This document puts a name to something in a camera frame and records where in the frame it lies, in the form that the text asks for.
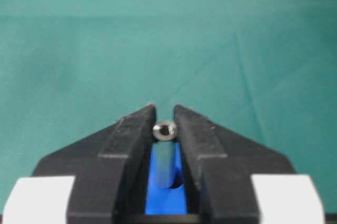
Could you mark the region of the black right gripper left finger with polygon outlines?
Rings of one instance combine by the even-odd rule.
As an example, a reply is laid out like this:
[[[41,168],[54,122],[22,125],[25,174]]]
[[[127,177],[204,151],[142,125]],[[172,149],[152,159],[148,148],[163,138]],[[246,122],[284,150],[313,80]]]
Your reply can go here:
[[[67,223],[113,223],[125,211],[143,212],[153,104],[41,158],[34,177],[74,176]]]

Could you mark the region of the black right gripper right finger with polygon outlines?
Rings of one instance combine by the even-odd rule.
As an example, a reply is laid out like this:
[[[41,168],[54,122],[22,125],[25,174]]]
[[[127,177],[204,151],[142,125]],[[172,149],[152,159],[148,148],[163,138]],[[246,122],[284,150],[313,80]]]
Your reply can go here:
[[[259,223],[252,174],[295,174],[289,159],[181,105],[174,107],[188,213],[207,223]]]

